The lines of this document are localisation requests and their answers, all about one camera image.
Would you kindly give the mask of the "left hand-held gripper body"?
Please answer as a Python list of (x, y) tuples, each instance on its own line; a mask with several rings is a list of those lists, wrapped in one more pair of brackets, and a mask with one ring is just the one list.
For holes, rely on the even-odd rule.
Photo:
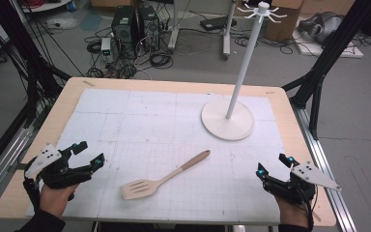
[(27, 163), (24, 176), (41, 178), (51, 189), (64, 189), (89, 181), (93, 173), (77, 172), (70, 168), (69, 159), (63, 156), (64, 150), (58, 150), (47, 143), (39, 154)]

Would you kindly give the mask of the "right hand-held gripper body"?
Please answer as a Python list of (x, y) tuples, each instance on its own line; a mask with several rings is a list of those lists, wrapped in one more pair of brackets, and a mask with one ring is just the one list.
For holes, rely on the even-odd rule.
[(312, 162), (299, 164), (290, 169), (290, 179), (281, 181), (269, 174), (269, 180), (262, 182), (263, 189), (291, 204), (309, 202), (316, 194), (319, 182), (325, 180), (324, 174)]

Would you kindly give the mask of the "wooden spatula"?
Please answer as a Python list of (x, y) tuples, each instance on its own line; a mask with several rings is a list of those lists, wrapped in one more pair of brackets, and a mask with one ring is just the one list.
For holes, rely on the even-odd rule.
[(142, 198), (142, 197), (152, 195), (156, 192), (156, 190), (161, 185), (171, 180), (178, 174), (189, 169), (190, 167), (194, 166), (195, 164), (199, 163), (200, 161), (204, 160), (210, 155), (210, 153), (211, 153), (210, 150), (201, 152), (200, 154), (188, 160), (186, 163), (184, 163), (179, 168), (169, 173), (168, 175), (166, 175), (160, 180), (140, 179), (140, 180), (136, 180), (136, 181), (127, 183), (125, 185), (122, 185), (120, 187), (120, 192), (123, 195), (123, 198), (125, 200), (132, 200), (132, 199), (137, 199), (137, 198)]

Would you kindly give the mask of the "white hook rack stand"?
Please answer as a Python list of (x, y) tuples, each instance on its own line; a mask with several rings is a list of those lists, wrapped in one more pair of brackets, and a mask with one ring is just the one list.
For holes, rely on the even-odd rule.
[(275, 14), (279, 8), (271, 10), (270, 4), (264, 1), (261, 1), (257, 7), (249, 7), (245, 4), (245, 8), (239, 10), (249, 13), (248, 18), (254, 18), (254, 22), (232, 97), (209, 101), (201, 111), (201, 121), (205, 129), (215, 137), (227, 141), (245, 139), (254, 130), (254, 116), (246, 105), (238, 102), (238, 97), (264, 20), (267, 18), (277, 23), (276, 17), (286, 17), (285, 14)]

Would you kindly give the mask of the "person's left hand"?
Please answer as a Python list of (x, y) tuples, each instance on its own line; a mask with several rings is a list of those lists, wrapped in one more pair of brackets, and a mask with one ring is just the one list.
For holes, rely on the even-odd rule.
[(77, 189), (78, 185), (66, 188), (53, 189), (44, 185), (40, 197), (40, 209), (60, 218), (66, 210), (69, 197)]

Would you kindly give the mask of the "person's right hand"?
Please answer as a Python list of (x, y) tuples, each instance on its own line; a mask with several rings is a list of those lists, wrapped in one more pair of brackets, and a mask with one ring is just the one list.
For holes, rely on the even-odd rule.
[(279, 208), (281, 224), (309, 228), (308, 214), (301, 206), (292, 205), (279, 197), (276, 197), (275, 200)]

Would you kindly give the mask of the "white grid mat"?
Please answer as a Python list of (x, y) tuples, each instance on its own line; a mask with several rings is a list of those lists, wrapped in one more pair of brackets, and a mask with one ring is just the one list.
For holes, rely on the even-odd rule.
[[(258, 163), (285, 179), (288, 169), (271, 103), (241, 97), (254, 115), (253, 133), (241, 141), (212, 136), (201, 122), (203, 106), (214, 94), (85, 90), (61, 133), (63, 150), (86, 141), (88, 148), (70, 165), (86, 165), (104, 154), (105, 165), (81, 184), (64, 216), (148, 222), (274, 224), (273, 197), (256, 175)], [(210, 155), (161, 185), (154, 194), (125, 200), (120, 187), (160, 180), (203, 151)]]

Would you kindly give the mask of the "wooden table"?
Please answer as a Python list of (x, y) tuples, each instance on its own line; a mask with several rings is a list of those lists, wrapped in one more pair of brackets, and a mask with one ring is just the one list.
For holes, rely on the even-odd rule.
[[(56, 143), (60, 138), (66, 123), (71, 117), (78, 100), (86, 89), (113, 89), (156, 91), (191, 94), (219, 94), (230, 95), (234, 87), (230, 84), (193, 83), (175, 81), (155, 81), (137, 79), (105, 79), (89, 77), (71, 78), (48, 116), (25, 157), (24, 162), (30, 160), (40, 151), (45, 143)], [(265, 97), (271, 102), (276, 124), (280, 132), (285, 152), (300, 161), (313, 160), (308, 139), (300, 129), (300, 121), (295, 116), (295, 110), (290, 105), (287, 94), (280, 87), (270, 86), (243, 86), (243, 96)], [(30, 200), (23, 188), (23, 172), (16, 169), (0, 197), (0, 218), (24, 219)]]

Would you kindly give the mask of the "small bench power supply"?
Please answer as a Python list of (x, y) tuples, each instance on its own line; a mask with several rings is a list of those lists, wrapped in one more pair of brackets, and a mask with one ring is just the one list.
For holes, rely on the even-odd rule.
[(100, 52), (101, 52), (103, 61), (106, 64), (110, 64), (110, 63), (113, 62), (112, 43), (111, 43), (110, 38), (102, 38), (101, 39)]

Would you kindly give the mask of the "white flat board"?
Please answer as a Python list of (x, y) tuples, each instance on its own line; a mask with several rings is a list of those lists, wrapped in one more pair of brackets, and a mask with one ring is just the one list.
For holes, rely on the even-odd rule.
[(363, 57), (363, 53), (353, 43), (348, 43), (344, 47), (322, 48), (312, 37), (298, 30), (293, 32), (292, 39), (301, 55), (319, 57), (327, 50), (332, 54), (340, 52), (340, 58), (361, 59)]

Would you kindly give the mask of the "black computer tower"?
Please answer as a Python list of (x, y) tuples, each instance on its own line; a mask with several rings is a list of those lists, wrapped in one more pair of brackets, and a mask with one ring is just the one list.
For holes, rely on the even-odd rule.
[(138, 24), (133, 6), (118, 6), (111, 28), (116, 39), (124, 44), (139, 42)]
[(158, 51), (159, 18), (153, 6), (142, 5), (138, 9), (140, 40), (146, 50)]

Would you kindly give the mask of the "white metal stand leg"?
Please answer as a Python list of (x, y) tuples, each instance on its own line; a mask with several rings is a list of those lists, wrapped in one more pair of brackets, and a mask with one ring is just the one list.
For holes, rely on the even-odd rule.
[(171, 35), (167, 45), (167, 48), (170, 52), (173, 52), (175, 50), (176, 42), (179, 35), (179, 1), (180, 0), (173, 0), (173, 26), (171, 28)]
[(227, 61), (231, 54), (231, 28), (234, 18), (234, 13), (237, 5), (237, 0), (231, 0), (229, 13), (227, 15), (226, 27), (223, 33), (222, 58)]

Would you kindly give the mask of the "cardboard box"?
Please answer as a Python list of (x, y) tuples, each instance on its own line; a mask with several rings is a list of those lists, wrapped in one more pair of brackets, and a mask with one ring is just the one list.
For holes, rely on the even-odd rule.
[(304, 0), (270, 0), (271, 8), (277, 8), (276, 15), (286, 15), (278, 18), (277, 23), (269, 20), (265, 37), (271, 41), (287, 43), (296, 28)]

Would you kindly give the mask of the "grey bag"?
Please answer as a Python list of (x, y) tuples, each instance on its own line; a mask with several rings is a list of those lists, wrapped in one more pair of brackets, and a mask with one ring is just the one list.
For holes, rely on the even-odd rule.
[(342, 23), (343, 18), (333, 12), (315, 13), (299, 22), (298, 30), (306, 33), (318, 44), (323, 44)]

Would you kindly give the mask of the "white round table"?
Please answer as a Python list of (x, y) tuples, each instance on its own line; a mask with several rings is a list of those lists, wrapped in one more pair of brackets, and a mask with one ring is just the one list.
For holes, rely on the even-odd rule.
[(21, 9), (25, 13), (39, 13), (49, 10), (54, 10), (60, 7), (66, 7), (71, 0), (59, 0), (58, 2), (49, 0), (33, 0), (33, 4), (23, 3), (21, 4)]

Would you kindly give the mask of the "black flat case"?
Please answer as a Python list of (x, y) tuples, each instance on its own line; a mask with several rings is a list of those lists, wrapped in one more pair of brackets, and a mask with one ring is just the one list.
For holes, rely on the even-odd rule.
[(220, 29), (227, 29), (228, 25), (228, 17), (227, 16), (220, 16), (211, 19), (205, 19), (200, 22), (200, 25), (206, 31), (213, 31), (213, 30), (220, 30)]

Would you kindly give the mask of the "aluminium rail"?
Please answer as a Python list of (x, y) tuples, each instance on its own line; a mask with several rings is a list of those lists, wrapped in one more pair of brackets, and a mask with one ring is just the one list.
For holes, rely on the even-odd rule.
[(11, 170), (16, 167), (17, 159), (33, 135), (34, 129), (20, 128), (13, 136), (0, 143), (0, 186)]
[(310, 117), (305, 109), (298, 109), (294, 106), (293, 111), (299, 122), (313, 162), (319, 168), (320, 173), (324, 174), (325, 180), (319, 182), (319, 186), (325, 189), (340, 231), (357, 232), (354, 221), (342, 196), (341, 187), (336, 183), (336, 179), (331, 171), (322, 144), (317, 138), (313, 137), (311, 130), (309, 129)]

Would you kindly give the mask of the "black metal frame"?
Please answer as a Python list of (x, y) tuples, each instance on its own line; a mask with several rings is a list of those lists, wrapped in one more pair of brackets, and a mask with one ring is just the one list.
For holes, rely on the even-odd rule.
[(58, 97), (63, 87), (55, 76), (68, 81), (71, 76), (46, 61), (27, 32), (10, 0), (0, 0), (0, 25), (17, 49), (14, 54), (0, 36), (0, 45), (9, 55), (19, 76), (27, 82), (27, 103), (21, 108), (0, 138), (0, 157), (23, 123), (30, 126), (37, 118), (38, 100)]
[[(371, 0), (356, 0), (348, 13), (344, 16), (338, 29), (333, 33), (326, 47), (344, 47), (350, 43), (358, 29), (370, 15)], [(305, 109), (308, 100), (312, 99), (309, 129), (313, 137), (317, 139), (317, 126), (323, 83), (328, 72), (339, 59), (339, 54), (340, 52), (338, 52), (338, 54), (328, 53), (326, 50), (319, 56), (309, 72), (282, 87), (286, 92), (294, 88), (299, 88), (290, 98), (290, 103), (299, 109)]]

